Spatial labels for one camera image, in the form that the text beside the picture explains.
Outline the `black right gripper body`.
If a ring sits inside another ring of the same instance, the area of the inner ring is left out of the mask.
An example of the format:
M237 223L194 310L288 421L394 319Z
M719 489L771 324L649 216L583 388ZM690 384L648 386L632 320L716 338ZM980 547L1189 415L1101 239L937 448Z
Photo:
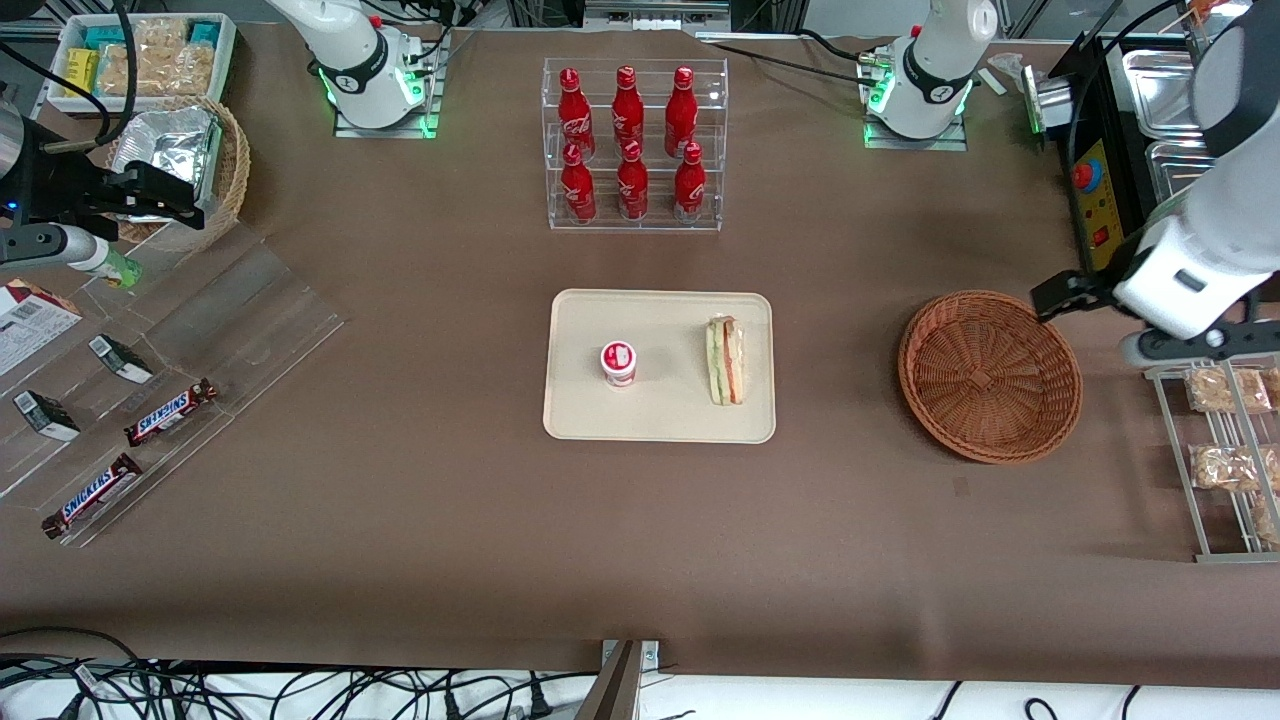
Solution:
M82 152L52 155L38 145L26 145L20 154L20 222L116 211L119 192L110 177Z

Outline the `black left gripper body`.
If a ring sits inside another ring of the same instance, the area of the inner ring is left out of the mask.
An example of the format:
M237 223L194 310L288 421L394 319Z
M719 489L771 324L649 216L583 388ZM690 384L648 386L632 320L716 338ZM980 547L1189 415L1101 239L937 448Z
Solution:
M1085 310L1119 307L1123 311L1123 301L1117 297L1119 286L1140 269L1149 252L1149 249L1142 249L1139 245L1120 245L1105 266L1087 272L1089 300L1085 302Z

